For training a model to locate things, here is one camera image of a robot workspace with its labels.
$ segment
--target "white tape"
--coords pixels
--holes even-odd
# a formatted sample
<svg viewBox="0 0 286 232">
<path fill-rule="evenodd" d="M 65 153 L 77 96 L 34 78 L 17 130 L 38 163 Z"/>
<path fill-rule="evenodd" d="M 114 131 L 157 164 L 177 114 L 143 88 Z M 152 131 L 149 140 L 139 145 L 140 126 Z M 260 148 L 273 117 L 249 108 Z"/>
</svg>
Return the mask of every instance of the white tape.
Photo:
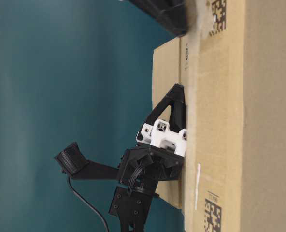
<svg viewBox="0 0 286 232">
<path fill-rule="evenodd" d="M 198 205 L 200 175 L 201 175 L 201 164 L 198 163 L 197 182 L 196 182 L 195 210 L 197 210 L 197 205 Z"/>
</svg>

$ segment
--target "robotic arm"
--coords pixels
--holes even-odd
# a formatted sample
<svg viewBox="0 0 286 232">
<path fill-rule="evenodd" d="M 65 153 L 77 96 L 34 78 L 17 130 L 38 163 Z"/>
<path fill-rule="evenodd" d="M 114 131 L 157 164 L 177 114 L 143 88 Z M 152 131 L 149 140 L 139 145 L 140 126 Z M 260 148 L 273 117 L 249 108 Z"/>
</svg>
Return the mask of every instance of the robotic arm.
<svg viewBox="0 0 286 232">
<path fill-rule="evenodd" d="M 169 105 L 169 122 L 158 119 Z M 70 188 L 90 207 L 73 189 L 70 179 L 115 179 L 124 185 L 124 188 L 116 187 L 109 214 L 119 218 L 121 232 L 130 232 L 129 226 L 132 232 L 143 232 L 152 198 L 159 197 L 158 182 L 180 177 L 186 151 L 185 127 L 184 87 L 175 84 L 143 122 L 137 134 L 137 146 L 125 151 L 118 168 L 86 159 L 77 143 L 70 144 L 55 159 L 68 175 Z"/>
</svg>

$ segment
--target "teal background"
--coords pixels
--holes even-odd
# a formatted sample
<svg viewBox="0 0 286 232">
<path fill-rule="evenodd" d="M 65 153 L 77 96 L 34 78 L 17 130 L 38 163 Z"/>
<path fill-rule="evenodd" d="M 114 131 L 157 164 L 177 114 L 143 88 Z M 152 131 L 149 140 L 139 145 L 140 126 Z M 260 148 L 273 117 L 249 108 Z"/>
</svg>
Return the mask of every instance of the teal background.
<svg viewBox="0 0 286 232">
<path fill-rule="evenodd" d="M 70 142 L 116 166 L 152 109 L 153 49 L 171 39 L 117 0 L 0 0 L 0 232 L 104 231 L 53 156 Z M 73 185 L 107 214 L 115 181 Z M 154 199 L 147 232 L 181 232 Z"/>
</svg>

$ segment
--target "white 3d-printed part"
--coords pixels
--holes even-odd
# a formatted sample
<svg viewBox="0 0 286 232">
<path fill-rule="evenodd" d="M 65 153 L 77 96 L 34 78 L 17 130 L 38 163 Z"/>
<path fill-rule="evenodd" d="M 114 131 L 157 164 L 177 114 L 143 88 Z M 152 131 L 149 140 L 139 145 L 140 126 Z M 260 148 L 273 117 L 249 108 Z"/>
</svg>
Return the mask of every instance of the white 3d-printed part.
<svg viewBox="0 0 286 232">
<path fill-rule="evenodd" d="M 154 125 L 144 124 L 141 130 L 143 139 L 138 142 L 150 144 L 159 148 L 174 151 L 174 154 L 185 156 L 187 148 L 187 130 L 182 129 L 178 133 L 170 130 L 168 122 L 158 119 Z"/>
</svg>

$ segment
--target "black 3d-printed part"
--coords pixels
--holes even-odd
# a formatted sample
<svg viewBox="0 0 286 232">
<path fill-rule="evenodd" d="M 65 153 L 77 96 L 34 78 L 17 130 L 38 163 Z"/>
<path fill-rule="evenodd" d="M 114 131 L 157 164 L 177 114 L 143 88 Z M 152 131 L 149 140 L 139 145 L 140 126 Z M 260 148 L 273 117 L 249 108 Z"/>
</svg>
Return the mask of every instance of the black 3d-printed part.
<svg viewBox="0 0 286 232">
<path fill-rule="evenodd" d="M 184 86 L 174 84 L 174 86 L 169 90 L 169 92 L 153 109 L 150 115 L 147 116 L 147 118 L 144 120 L 137 135 L 138 140 L 142 141 L 143 139 L 141 133 L 143 125 L 147 123 L 153 126 L 154 122 L 159 118 L 159 116 L 162 114 L 162 112 L 165 111 L 168 106 L 171 106 L 171 114 L 169 120 L 170 130 L 178 133 L 181 129 L 186 128 L 186 105 Z"/>
<path fill-rule="evenodd" d="M 109 214 L 119 217 L 122 232 L 129 232 L 129 226 L 135 232 L 143 232 L 152 198 L 139 192 L 129 197 L 127 189 L 116 187 Z"/>
<path fill-rule="evenodd" d="M 188 31 L 185 0 L 128 0 L 175 36 Z"/>
<path fill-rule="evenodd" d="M 77 143 L 70 144 L 55 156 L 55 159 L 70 176 L 73 176 L 88 165 L 88 160 L 82 155 Z"/>
</svg>

